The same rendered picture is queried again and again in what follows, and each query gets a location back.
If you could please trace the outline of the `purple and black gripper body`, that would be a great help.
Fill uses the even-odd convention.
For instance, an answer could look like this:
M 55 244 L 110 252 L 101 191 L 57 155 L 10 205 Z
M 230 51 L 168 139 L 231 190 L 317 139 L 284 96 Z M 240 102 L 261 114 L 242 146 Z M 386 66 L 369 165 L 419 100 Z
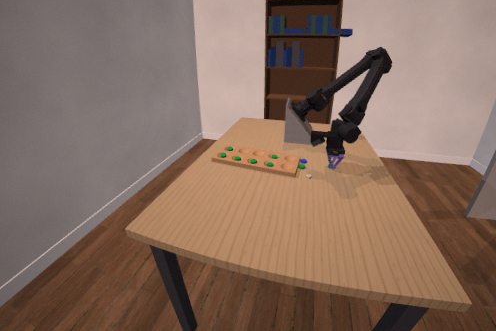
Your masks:
M 337 137 L 339 137 L 339 136 L 337 135 Z M 327 145 L 326 145 L 327 155 L 339 156 L 339 154 L 341 154 L 341 155 L 345 154 L 345 149 L 343 147 L 343 141 L 344 140 L 342 140 L 340 137 L 338 138 L 337 149 L 327 148 Z M 335 153 L 335 152 L 338 152 L 338 153 Z

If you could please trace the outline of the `orange tray with round pockets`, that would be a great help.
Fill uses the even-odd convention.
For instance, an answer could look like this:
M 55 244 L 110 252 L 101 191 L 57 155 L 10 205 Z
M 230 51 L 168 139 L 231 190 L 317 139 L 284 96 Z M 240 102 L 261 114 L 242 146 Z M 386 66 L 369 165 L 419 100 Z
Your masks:
M 228 151 L 227 147 L 233 147 L 233 151 Z M 225 152 L 226 157 L 221 158 L 220 154 Z M 246 154 L 245 154 L 246 153 Z M 245 154 L 245 155 L 244 155 Z M 271 155 L 278 155 L 277 159 L 272 159 Z M 235 157 L 240 156 L 240 161 L 235 161 Z M 261 156 L 261 157 L 256 157 Z M 219 162 L 223 164 L 264 171 L 279 175 L 285 175 L 290 177 L 295 177 L 297 173 L 297 169 L 300 162 L 301 156 L 290 155 L 284 153 L 277 153 L 259 149 L 252 149 L 234 145 L 225 145 L 221 150 L 219 150 L 214 156 L 211 157 L 212 161 Z M 220 159 L 221 158 L 221 159 Z M 250 160 L 256 159 L 256 164 L 251 164 Z M 267 167 L 267 163 L 272 162 L 273 167 Z M 290 170 L 291 171 L 287 171 Z M 295 172 L 296 171 L 296 172 Z

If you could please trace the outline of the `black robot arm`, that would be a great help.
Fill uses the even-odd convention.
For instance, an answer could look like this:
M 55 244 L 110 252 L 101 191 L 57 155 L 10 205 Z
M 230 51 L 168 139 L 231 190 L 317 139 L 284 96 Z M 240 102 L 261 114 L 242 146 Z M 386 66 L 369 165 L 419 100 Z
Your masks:
M 368 102 L 382 75 L 390 71 L 392 67 L 391 64 L 392 60 L 386 49 L 379 47 L 375 50 L 369 50 L 366 52 L 366 55 L 362 60 L 333 82 L 325 87 L 322 87 L 322 89 L 319 86 L 316 89 L 311 90 L 306 95 L 306 100 L 304 99 L 302 102 L 297 102 L 297 104 L 292 101 L 291 108 L 302 121 L 306 121 L 305 116 L 308 114 L 308 111 L 311 110 L 309 107 L 315 109 L 316 112 L 322 111 L 331 102 L 330 98 L 337 91 L 369 69 L 354 97 L 348 102 L 348 104 L 345 105 L 344 109 L 338 113 L 342 120 L 338 118 L 333 120 L 331 124 L 331 131 L 311 131 L 310 142 L 312 146 L 315 147 L 324 143 L 324 137 L 327 137 L 327 148 L 331 149 L 337 149 L 339 137 L 347 143 L 354 143 L 358 139 L 358 136 L 361 134 L 358 125 L 360 125 L 365 116 Z M 384 70 L 386 71 L 383 73 Z M 324 99 L 321 94 L 323 94 L 326 99 Z M 343 123 L 343 121 L 345 121 L 345 123 Z M 335 137 L 330 135 L 330 133 L 334 134 Z M 339 137 L 337 137 L 337 135 Z

